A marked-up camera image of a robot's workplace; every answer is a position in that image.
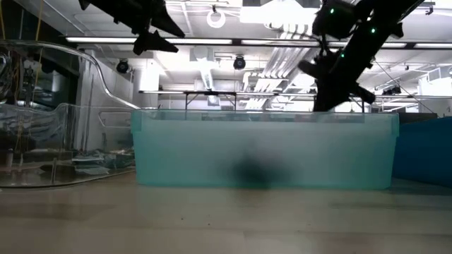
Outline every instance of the white ceiling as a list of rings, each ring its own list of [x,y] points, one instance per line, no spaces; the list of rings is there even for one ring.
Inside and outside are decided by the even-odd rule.
[[[37,0],[16,0],[31,13],[37,14],[40,2]],[[90,6],[86,11],[82,11],[78,0],[45,0],[43,20],[65,35],[73,36],[131,36],[130,29],[125,25],[116,25],[112,22],[112,17],[104,14],[101,10]],[[240,1],[234,1],[235,6],[239,6]],[[206,16],[210,7],[208,6],[187,6],[187,19],[182,12],[181,6],[168,5],[169,14],[188,37],[241,37],[241,38],[274,38],[276,32],[265,28],[262,24],[240,23],[240,8],[223,8],[230,11],[232,15],[227,15],[226,23],[221,28],[212,28],[206,22]],[[430,42],[452,41],[452,9],[438,10],[432,15],[426,16],[424,11],[415,11],[404,21],[404,40],[424,40]],[[107,46],[105,51],[131,51],[128,45]],[[182,70],[189,59],[189,47],[179,47],[177,54],[157,52],[155,58],[160,61],[162,67],[167,69],[161,81],[164,83],[190,83],[193,79],[200,78],[200,73],[195,70]],[[227,52],[231,55],[244,54],[247,61],[258,61],[261,64],[269,60],[273,49],[259,47],[213,47],[215,52]],[[452,51],[402,51],[386,50],[380,51],[376,60],[384,63],[384,68],[393,77],[397,78],[412,72],[423,64],[449,63],[452,62]],[[416,64],[417,67],[405,71],[404,65]],[[214,78],[237,79],[243,78],[243,71],[234,71],[229,68],[214,69]],[[381,72],[376,66],[365,73],[359,79],[367,88],[374,87],[389,81],[391,78]],[[406,80],[408,86],[413,86],[415,80]]]

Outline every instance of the light fixture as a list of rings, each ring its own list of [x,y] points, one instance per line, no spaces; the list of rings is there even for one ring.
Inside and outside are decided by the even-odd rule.
[[[284,94],[280,94],[280,96],[295,96],[295,97],[314,97],[316,95],[314,94],[302,94],[302,93],[284,93]]]
[[[229,45],[232,44],[232,40],[229,39],[195,39],[195,38],[166,38],[166,40],[172,44],[221,44]]]
[[[232,44],[229,39],[196,39],[196,38],[165,38],[172,44]],[[135,37],[66,37],[68,42],[73,43],[88,43],[88,44],[133,44],[136,41]]]
[[[159,95],[183,95],[184,94],[184,92],[182,92],[182,91],[145,91],[145,90],[141,90],[140,93],[159,94]]]
[[[347,42],[329,42],[328,45],[330,47],[345,47],[347,46]]]
[[[417,43],[415,48],[426,48],[426,49],[452,49],[452,43]]]
[[[207,24],[211,28],[221,28],[226,23],[226,15],[224,12],[222,12],[220,10],[216,11],[216,9],[214,9],[214,8],[215,8],[215,6],[213,6],[213,10],[209,11],[209,13],[207,14],[207,17],[206,17]],[[220,18],[217,21],[212,20],[212,15],[214,13],[220,14]]]
[[[74,43],[115,43],[115,44],[133,44],[136,41],[134,37],[66,37],[68,42]]]
[[[406,47],[407,44],[404,42],[387,42],[387,43],[383,43],[383,46],[381,47],[382,49],[402,49],[404,47]]]
[[[275,94],[271,92],[238,92],[237,95],[275,96]]]
[[[255,46],[281,46],[281,47],[318,47],[319,43],[313,40],[242,40],[243,45]]]

